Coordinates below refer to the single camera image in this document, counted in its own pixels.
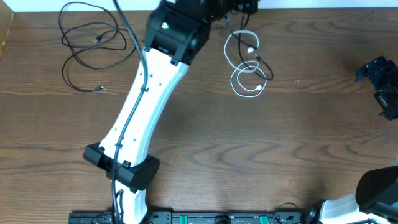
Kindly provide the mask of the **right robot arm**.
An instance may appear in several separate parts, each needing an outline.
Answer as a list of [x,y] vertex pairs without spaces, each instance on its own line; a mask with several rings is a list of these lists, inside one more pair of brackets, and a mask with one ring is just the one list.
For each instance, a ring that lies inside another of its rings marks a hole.
[[[374,98],[389,121],[397,119],[397,65],[380,56],[356,70],[357,81],[369,78]],[[397,223],[397,163],[366,172],[356,191],[312,208],[305,223]]]

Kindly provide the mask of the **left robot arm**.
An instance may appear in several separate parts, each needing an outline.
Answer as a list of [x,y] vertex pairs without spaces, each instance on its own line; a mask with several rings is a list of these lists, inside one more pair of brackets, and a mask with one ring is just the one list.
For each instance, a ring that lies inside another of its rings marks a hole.
[[147,214],[146,188],[160,167],[149,155],[152,133],[164,106],[209,39],[211,25],[231,11],[248,15],[257,1],[161,1],[150,13],[139,66],[113,127],[83,157],[111,181],[112,223],[140,223]]

